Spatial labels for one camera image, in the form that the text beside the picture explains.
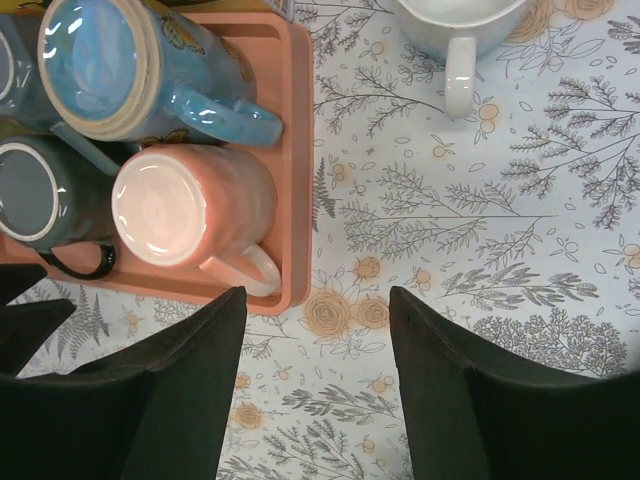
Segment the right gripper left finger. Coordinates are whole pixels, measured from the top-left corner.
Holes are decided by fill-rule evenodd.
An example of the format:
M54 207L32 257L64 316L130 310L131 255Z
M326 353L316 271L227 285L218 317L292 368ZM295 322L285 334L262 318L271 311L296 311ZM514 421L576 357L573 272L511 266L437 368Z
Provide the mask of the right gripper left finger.
M247 319L234 287L72 372L1 379L5 479L212 479Z

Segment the white blue mug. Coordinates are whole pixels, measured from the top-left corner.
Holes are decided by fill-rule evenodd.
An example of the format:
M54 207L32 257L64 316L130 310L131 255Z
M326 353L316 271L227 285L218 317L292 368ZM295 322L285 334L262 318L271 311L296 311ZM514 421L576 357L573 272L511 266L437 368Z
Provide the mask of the white blue mug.
M527 0L394 3L395 18L409 42L445 64L447 116L471 114L477 58L506 40L529 6Z

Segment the pink mug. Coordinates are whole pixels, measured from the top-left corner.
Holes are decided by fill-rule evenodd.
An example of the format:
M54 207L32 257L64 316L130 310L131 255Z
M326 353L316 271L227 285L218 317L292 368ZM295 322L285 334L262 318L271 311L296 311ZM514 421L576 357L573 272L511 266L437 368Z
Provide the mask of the pink mug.
M266 297L281 284L261 247L277 211L268 169L252 154L207 145L155 145L131 157L113 184L123 244L157 267L198 269Z

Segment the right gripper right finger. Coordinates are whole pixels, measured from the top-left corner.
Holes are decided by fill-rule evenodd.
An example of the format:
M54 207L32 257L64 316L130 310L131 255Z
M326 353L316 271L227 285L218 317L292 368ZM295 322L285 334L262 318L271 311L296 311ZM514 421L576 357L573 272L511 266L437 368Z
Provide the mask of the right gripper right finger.
M635 479L639 376L530 361L390 291L390 332L418 479Z

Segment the dark grey mug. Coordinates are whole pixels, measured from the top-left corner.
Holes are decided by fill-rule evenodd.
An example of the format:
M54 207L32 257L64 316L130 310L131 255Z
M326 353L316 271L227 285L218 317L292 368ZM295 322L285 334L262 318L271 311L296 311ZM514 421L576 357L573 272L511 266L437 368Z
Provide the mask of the dark grey mug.
M68 276L102 279L117 260L113 183L57 137L7 137L1 141L1 231ZM72 269L54 253L82 242L100 248L99 264L90 272Z

